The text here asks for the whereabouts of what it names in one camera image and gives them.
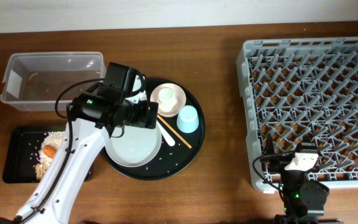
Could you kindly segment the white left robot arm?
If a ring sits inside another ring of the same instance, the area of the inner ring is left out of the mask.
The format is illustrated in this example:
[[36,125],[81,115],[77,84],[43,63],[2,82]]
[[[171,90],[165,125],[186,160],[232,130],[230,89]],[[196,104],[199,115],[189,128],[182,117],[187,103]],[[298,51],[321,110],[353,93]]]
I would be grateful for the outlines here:
[[156,127],[158,104],[130,101],[145,90],[140,71],[111,62],[104,78],[67,104],[67,127],[51,165],[25,205],[0,223],[67,223],[90,167],[102,148],[113,142],[115,129]]

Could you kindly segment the orange carrot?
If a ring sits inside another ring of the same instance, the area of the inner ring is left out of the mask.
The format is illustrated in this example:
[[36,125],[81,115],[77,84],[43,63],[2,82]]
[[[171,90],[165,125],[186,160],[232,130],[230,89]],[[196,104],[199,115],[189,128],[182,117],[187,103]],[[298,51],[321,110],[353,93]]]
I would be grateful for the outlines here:
[[47,157],[53,159],[57,153],[57,149],[51,145],[46,145],[43,148],[43,152]]

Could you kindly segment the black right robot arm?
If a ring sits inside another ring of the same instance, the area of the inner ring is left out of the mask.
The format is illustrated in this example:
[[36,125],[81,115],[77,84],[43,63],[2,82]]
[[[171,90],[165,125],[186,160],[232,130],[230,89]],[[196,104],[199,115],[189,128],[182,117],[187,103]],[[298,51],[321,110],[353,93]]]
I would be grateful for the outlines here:
[[278,188],[285,209],[283,215],[275,215],[275,223],[318,223],[318,218],[324,215],[329,188],[306,178],[319,155],[316,144],[308,137],[291,151],[279,154],[275,152],[272,136],[267,136],[262,160],[268,163],[270,171],[280,174]]

